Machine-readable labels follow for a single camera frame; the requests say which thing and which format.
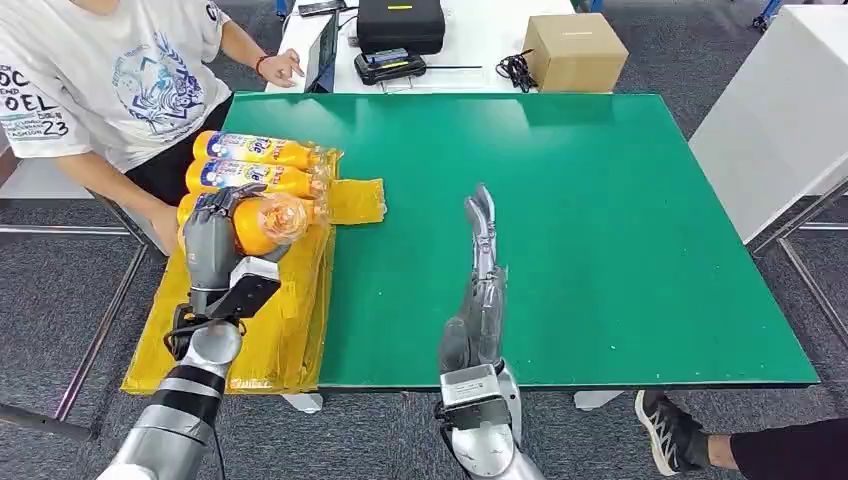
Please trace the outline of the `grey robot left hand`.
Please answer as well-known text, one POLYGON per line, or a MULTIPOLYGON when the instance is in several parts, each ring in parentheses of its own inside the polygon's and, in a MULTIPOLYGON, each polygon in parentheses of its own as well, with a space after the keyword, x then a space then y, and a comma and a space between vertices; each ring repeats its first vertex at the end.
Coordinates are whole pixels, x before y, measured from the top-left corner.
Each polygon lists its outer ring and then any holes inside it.
POLYGON ((254 316, 279 290, 278 262, 288 252, 279 246, 250 256, 238 245, 237 208, 266 187, 251 183, 199 195, 183 224, 183 251, 190 276, 192 312, 209 319, 254 316))

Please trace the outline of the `person's left hand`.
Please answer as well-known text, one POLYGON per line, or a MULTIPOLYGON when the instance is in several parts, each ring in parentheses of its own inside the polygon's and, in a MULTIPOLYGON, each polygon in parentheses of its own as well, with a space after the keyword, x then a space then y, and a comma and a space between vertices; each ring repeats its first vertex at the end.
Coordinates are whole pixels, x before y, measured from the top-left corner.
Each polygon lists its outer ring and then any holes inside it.
POLYGON ((293 49, 286 49, 274 56, 264 56, 256 64, 256 72, 268 83, 281 88, 291 88, 298 84, 305 73, 300 66, 300 57, 293 49))

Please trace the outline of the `person's right hand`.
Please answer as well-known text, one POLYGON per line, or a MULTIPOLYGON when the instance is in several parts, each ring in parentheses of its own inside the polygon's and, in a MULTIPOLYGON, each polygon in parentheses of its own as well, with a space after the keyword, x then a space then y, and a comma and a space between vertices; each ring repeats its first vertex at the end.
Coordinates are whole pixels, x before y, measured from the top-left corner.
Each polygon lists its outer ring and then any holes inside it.
POLYGON ((178 245, 178 222, 176 208, 158 205, 147 214, 157 238, 161 241, 166 256, 170 256, 178 245))

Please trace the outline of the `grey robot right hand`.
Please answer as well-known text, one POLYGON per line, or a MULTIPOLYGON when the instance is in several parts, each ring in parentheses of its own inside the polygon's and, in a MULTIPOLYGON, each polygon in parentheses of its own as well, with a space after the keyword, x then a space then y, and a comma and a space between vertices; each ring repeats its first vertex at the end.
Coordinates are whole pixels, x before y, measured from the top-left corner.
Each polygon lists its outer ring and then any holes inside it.
POLYGON ((472 268, 461 306, 443 328, 439 370, 445 374, 490 364, 500 372, 507 272, 497 262, 495 202, 480 183, 464 199, 464 208, 471 225, 472 268))

